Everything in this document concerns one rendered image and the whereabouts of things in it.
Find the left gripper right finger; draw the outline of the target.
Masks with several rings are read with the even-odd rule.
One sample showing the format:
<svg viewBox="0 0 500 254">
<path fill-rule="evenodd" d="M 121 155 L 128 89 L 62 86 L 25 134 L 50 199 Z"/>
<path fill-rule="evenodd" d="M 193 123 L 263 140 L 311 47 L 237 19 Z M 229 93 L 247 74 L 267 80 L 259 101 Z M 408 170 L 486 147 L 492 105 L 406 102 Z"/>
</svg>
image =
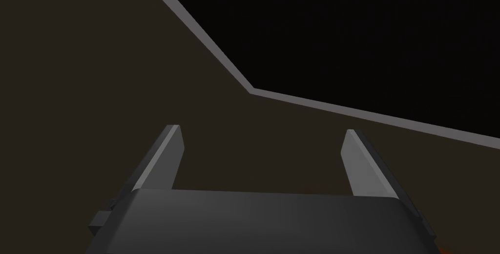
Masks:
<svg viewBox="0 0 500 254">
<path fill-rule="evenodd" d="M 346 131 L 340 155 L 353 195 L 409 199 L 361 131 Z"/>
</svg>

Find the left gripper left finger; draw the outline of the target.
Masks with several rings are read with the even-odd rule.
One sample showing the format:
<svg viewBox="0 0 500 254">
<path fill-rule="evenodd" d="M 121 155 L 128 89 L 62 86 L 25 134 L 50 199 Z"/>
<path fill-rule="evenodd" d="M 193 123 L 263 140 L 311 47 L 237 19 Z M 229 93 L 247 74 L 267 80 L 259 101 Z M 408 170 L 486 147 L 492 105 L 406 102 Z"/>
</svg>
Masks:
<svg viewBox="0 0 500 254">
<path fill-rule="evenodd" d="M 184 150 L 180 125 L 167 125 L 127 180 L 125 192 L 137 189 L 171 189 Z"/>
</svg>

